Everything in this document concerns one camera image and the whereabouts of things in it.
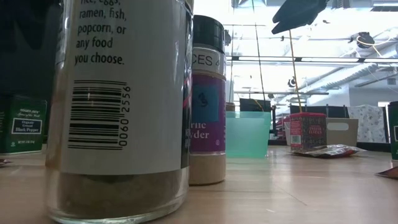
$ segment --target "red box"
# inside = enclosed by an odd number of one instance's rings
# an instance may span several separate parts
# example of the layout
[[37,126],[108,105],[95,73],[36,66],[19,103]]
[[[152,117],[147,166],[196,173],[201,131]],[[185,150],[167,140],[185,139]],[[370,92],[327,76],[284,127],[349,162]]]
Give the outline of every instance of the red box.
[[303,153],[326,145],[326,115],[297,113],[290,115],[290,150]]

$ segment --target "barcode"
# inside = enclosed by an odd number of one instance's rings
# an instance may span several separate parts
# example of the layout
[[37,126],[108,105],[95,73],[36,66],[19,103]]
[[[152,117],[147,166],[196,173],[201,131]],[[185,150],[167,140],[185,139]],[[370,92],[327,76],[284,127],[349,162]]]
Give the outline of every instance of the barcode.
[[131,89],[125,82],[75,80],[68,148],[123,150],[127,146]]
[[291,136],[291,144],[301,144],[301,136]]

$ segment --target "wooden table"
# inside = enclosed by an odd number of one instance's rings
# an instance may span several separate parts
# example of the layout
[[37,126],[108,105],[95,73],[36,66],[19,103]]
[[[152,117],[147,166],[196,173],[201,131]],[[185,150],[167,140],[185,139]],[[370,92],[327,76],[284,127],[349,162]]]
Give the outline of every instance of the wooden table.
[[[271,147],[267,159],[228,159],[225,182],[191,187],[177,212],[151,224],[396,224],[398,181],[377,177],[391,156],[344,159],[291,156]],[[53,223],[44,215],[44,156],[7,157],[0,169],[0,223]]]

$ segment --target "teal plastic container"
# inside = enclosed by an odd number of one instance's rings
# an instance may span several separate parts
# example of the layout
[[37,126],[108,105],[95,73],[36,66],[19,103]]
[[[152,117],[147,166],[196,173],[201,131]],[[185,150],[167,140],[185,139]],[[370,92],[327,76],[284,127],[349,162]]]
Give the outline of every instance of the teal plastic container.
[[264,158],[268,151],[271,113],[226,112],[226,156]]

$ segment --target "purple label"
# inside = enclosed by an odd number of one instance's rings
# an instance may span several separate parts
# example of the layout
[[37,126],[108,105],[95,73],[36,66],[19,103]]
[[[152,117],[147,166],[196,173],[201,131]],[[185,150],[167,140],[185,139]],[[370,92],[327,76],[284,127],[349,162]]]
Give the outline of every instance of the purple label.
[[193,74],[191,152],[225,151],[225,81]]

